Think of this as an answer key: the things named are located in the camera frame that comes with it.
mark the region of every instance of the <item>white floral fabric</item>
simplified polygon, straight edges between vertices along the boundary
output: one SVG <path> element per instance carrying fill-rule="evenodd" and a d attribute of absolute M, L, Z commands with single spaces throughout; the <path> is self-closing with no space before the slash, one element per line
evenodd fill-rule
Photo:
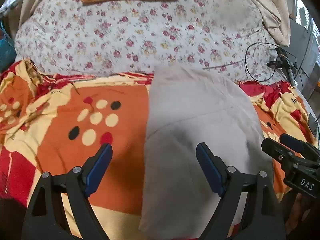
<path fill-rule="evenodd" d="M 252 79 L 244 55 L 252 43 L 274 43 L 251 0 L 110 1 L 43 0 L 15 38 L 18 56 L 31 57 L 46 73 L 151 73 L 155 66 L 185 63 L 233 81 Z M 252 46 L 247 64 L 255 78 L 274 50 Z M 276 72 L 269 82 L 282 80 Z"/>

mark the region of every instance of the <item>silver screw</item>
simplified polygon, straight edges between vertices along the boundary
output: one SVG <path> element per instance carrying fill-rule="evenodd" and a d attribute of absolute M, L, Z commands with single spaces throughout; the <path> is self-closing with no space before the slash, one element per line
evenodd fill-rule
<path fill-rule="evenodd" d="M 267 176 L 267 173 L 265 171 L 260 171 L 259 174 L 263 178 L 265 178 Z"/>
<path fill-rule="evenodd" d="M 45 179 L 45 178 L 49 177 L 49 175 L 50 175 L 49 172 L 46 171 L 46 172 L 42 173 L 41 177 Z"/>
<path fill-rule="evenodd" d="M 76 166 L 76 167 L 74 167 L 73 169 L 72 169 L 72 172 L 73 173 L 78 173 L 78 172 L 80 172 L 81 171 L 81 167 L 79 167 L 79 166 Z"/>
<path fill-rule="evenodd" d="M 236 168 L 234 166 L 229 166 L 228 171 L 231 173 L 234 173 L 234 172 L 236 172 Z"/>

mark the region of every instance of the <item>folded gray fabric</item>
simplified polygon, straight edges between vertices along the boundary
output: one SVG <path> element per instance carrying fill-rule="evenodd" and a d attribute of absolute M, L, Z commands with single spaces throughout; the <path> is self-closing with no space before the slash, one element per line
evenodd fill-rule
<path fill-rule="evenodd" d="M 181 65 L 156 69 L 149 102 L 140 230 L 152 239 L 199 237 L 220 198 L 198 164 L 197 144 L 241 172 L 271 175 L 260 121 L 232 81 Z M 244 204 L 242 194 L 234 224 Z"/>

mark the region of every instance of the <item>teal bag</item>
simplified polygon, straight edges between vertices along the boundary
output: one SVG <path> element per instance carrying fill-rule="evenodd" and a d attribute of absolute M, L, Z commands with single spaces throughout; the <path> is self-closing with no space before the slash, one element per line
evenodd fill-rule
<path fill-rule="evenodd" d="M 16 56 L 13 40 L 6 33 L 3 23 L 0 20 L 0 73 L 7 70 L 14 62 Z"/>

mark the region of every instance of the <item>blue object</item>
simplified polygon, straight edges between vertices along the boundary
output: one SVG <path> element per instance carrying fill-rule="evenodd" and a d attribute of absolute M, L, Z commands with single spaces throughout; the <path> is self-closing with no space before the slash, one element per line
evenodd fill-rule
<path fill-rule="evenodd" d="M 6 33 L 3 27 L 3 23 L 0 20 L 0 34 L 2 33 L 3 33 L 3 37 L 0 38 L 0 72 L 1 73 L 5 71 L 14 62 L 17 56 L 16 51 L 14 49 L 13 40 Z"/>
<path fill-rule="evenodd" d="M 93 165 L 86 178 L 86 188 L 84 189 L 84 195 L 89 197 L 92 193 L 95 193 L 99 187 L 104 173 L 106 172 L 110 161 L 112 159 L 112 147 L 108 144 L 100 154 L 99 158 Z"/>
<path fill-rule="evenodd" d="M 209 154 L 214 157 L 208 147 L 207 149 L 204 148 L 202 143 L 199 143 L 197 145 L 196 157 L 205 177 L 207 178 L 210 188 L 213 192 L 217 193 L 219 197 L 222 197 L 225 193 L 225 188 L 223 187 L 222 182 L 222 175 L 218 171 L 217 167 L 213 164 L 213 161 L 211 160 Z"/>

